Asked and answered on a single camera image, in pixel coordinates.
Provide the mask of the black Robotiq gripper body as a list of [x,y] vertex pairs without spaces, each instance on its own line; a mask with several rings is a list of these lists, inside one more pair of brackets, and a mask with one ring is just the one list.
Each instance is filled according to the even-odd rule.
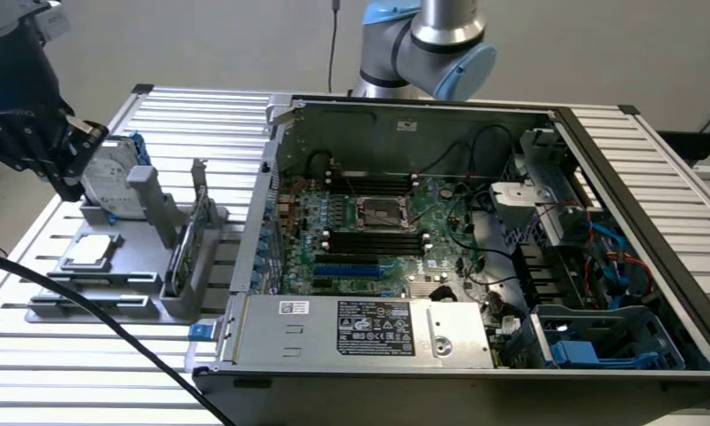
[[37,32],[20,22],[0,35],[0,161],[42,173],[38,156],[61,148],[72,113]]

